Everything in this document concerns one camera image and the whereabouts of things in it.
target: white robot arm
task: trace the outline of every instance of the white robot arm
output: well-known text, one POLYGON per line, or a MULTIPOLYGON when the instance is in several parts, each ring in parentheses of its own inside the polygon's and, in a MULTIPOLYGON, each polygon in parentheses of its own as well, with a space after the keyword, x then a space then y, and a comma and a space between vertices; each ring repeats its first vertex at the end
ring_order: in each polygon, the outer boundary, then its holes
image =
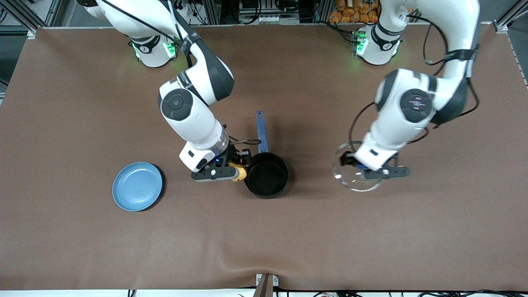
POLYGON ((430 122, 437 125, 458 117, 467 96, 477 52, 478 0, 381 0, 382 13, 368 25, 366 41, 357 54, 371 64, 384 64, 395 54, 409 18, 407 7, 438 25, 447 37, 448 53, 442 78, 407 69, 388 74, 375 95, 378 118, 363 138, 354 158, 377 171, 430 122))
POLYGON ((142 61, 147 66, 168 61, 161 40, 165 34, 180 38, 180 49, 186 56, 192 53, 196 64, 160 86, 158 106, 170 127, 187 141, 180 159, 193 172, 226 151, 229 136, 208 107, 231 94, 233 75, 186 21, 178 13, 173 18, 158 0, 77 1, 93 16, 106 18, 133 42, 142 42, 146 47, 142 61))

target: floor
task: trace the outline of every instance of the floor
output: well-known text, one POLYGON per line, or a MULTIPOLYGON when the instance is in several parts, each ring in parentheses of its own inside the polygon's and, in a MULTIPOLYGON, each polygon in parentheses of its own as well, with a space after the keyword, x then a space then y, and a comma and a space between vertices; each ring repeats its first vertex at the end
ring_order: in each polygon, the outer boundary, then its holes
MULTIPOLYGON (((79 27, 110 26, 108 21, 99 20, 89 15, 74 0, 64 1, 67 1, 67 3, 64 6, 64 17, 62 17, 60 23, 79 27)), ((492 21, 499 17, 514 2, 515 0, 480 0, 480 20, 492 21)), ((528 69, 528 15, 516 20, 510 27, 508 34, 517 54, 520 67, 528 69)), ((2 36, 0 34, 0 78, 5 81, 9 82, 11 79, 25 39, 25 36, 2 36)), ((0 93, 2 92, 5 92, 5 90, 0 87, 0 93)))

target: brown tabletop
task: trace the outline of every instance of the brown tabletop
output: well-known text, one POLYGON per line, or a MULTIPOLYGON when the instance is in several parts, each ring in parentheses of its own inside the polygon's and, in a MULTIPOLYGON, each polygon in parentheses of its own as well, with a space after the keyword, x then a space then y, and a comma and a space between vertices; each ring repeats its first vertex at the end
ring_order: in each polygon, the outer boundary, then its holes
MULTIPOLYGON (((356 193, 332 176, 383 76, 435 71, 421 57, 426 29, 409 26, 379 67, 325 26, 199 29, 235 77, 211 107, 217 119, 255 137, 262 109, 270 150, 294 170, 273 200, 191 180, 156 105, 185 59, 150 69, 115 30, 38 30, 0 107, 0 288, 244 287, 269 272, 298 290, 528 290, 528 92, 492 26, 473 71, 481 107, 405 147, 410 177, 356 193), (126 212, 111 186, 137 161, 163 170, 166 191, 126 212)), ((437 35, 427 48, 440 57, 437 35)), ((355 138, 374 119, 372 109, 355 138)))

